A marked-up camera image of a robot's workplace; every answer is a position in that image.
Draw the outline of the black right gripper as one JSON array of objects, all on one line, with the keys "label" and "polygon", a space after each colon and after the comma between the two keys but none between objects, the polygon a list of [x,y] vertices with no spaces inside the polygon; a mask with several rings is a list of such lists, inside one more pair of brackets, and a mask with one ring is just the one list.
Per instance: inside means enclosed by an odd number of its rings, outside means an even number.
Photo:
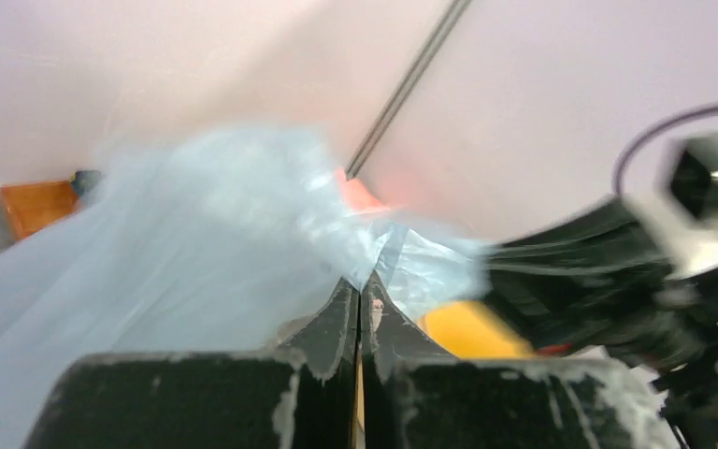
[{"label": "black right gripper", "polygon": [[540,353],[602,346],[632,367],[718,359],[718,217],[610,199],[505,243],[483,304]]}]

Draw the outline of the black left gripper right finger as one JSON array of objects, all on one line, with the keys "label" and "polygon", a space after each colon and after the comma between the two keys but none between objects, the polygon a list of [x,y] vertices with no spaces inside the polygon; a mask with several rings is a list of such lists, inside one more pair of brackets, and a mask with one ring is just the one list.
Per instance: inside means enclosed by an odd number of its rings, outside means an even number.
[{"label": "black left gripper right finger", "polygon": [[361,295],[370,448],[674,448],[654,396],[618,362],[459,359],[388,297]]}]

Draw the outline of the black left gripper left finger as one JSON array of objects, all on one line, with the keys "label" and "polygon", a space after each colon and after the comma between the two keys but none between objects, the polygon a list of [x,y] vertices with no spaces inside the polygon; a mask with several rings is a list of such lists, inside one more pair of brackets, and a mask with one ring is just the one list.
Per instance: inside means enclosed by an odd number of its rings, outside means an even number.
[{"label": "black left gripper left finger", "polygon": [[359,294],[339,282],[281,346],[88,355],[69,367],[28,448],[350,448]]}]

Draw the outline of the translucent blue trash bag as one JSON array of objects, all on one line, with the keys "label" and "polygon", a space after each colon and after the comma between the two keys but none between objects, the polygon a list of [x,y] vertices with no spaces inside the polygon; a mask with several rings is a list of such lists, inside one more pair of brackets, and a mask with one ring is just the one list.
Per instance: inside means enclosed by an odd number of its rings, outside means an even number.
[{"label": "translucent blue trash bag", "polygon": [[110,352],[255,350],[374,270],[419,317],[488,292],[482,243],[342,194],[326,139],[248,125],[117,155],[83,209],[0,253],[0,448]]}]

